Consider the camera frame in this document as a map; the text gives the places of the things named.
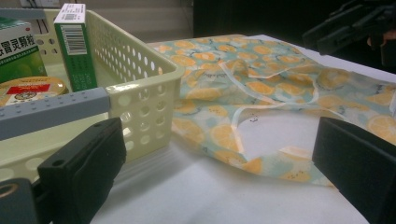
gray basket handle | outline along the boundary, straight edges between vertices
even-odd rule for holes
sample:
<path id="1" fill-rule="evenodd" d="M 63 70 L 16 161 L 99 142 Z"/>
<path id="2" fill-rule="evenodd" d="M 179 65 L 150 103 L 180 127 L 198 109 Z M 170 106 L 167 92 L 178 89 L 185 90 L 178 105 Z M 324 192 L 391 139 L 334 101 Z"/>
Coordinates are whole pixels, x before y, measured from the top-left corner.
<path id="1" fill-rule="evenodd" d="M 0 107 L 0 141 L 108 112 L 104 88 Z"/>

cardboard box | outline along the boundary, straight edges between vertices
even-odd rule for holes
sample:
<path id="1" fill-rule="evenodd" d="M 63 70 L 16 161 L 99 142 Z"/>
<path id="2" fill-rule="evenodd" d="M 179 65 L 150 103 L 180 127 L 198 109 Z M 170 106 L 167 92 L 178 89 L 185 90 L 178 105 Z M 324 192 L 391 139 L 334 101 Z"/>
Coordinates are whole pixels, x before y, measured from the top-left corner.
<path id="1" fill-rule="evenodd" d="M 31 24 L 0 17 L 0 83 L 46 75 Z"/>
<path id="2" fill-rule="evenodd" d="M 64 4 L 55 31 L 73 91 L 97 87 L 85 22 L 85 4 Z"/>

plastic basket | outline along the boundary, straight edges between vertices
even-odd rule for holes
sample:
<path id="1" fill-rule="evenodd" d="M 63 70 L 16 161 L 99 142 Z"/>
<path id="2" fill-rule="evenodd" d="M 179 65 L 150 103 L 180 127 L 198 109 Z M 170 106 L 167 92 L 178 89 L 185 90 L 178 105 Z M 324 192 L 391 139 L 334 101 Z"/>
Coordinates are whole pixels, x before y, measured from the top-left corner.
<path id="1" fill-rule="evenodd" d="M 45 10 L 49 32 L 36 35 L 35 39 L 49 76 L 60 77 L 68 83 L 53 28 L 58 12 Z M 34 181 L 38 178 L 36 167 L 44 159 L 90 125 L 107 118 L 122 120 L 127 161 L 169 143 L 183 68 L 92 11 L 87 11 L 86 22 L 97 81 L 106 90 L 109 110 L 1 141 L 0 180 L 25 177 Z M 70 114 L 63 116 L 73 117 L 73 113 Z"/>

reusable bag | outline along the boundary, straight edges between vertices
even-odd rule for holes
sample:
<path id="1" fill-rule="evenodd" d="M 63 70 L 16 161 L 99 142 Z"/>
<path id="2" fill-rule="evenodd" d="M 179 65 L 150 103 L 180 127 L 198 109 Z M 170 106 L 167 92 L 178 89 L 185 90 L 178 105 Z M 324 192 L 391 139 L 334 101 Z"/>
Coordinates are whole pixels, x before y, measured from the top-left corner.
<path id="1" fill-rule="evenodd" d="M 173 132 L 233 167 L 330 186 L 311 160 L 320 117 L 396 145 L 395 83 L 323 66 L 284 42 L 198 38 L 159 51 L 186 67 Z"/>

white table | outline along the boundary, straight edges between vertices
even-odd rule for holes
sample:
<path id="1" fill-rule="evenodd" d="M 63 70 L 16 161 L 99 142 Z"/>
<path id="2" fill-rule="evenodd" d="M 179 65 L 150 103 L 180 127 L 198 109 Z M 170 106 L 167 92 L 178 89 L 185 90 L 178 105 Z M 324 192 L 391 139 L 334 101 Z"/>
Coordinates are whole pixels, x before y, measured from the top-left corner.
<path id="1" fill-rule="evenodd" d="M 396 82 L 396 75 L 299 49 L 325 65 Z M 92 223 L 367 221 L 336 189 L 251 175 L 189 151 L 173 137 L 168 147 L 124 165 Z"/>

